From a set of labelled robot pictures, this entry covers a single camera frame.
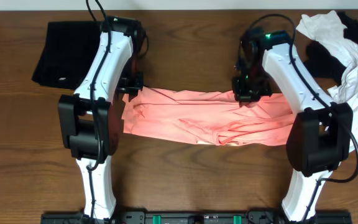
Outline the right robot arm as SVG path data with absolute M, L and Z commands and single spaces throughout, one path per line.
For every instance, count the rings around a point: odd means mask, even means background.
M 250 28 L 240 39 L 240 72 L 232 81 L 241 104 L 271 96 L 274 81 L 295 115 L 287 143 L 293 167 L 290 186 L 275 223 L 350 223 L 349 213 L 317 212 L 317 199 L 326 179 L 349 156 L 353 112 L 347 103 L 335 103 L 315 82 L 289 34 Z

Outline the pink t-shirt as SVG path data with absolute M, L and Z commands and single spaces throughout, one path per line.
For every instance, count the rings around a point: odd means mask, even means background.
M 281 93 L 241 106 L 231 91 L 198 92 L 143 88 L 125 94 L 124 132 L 216 146 L 284 145 L 295 120 Z

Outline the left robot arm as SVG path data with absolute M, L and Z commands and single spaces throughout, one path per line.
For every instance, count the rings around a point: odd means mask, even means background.
M 116 94 L 133 97 L 144 87 L 137 61 L 148 41 L 141 21 L 109 16 L 101 23 L 98 51 L 73 95 L 62 95 L 58 115 L 63 145 L 80 168 L 85 190 L 81 213 L 43 215 L 42 223 L 110 223 L 116 206 L 111 162 L 119 140 L 119 120 L 113 110 Z

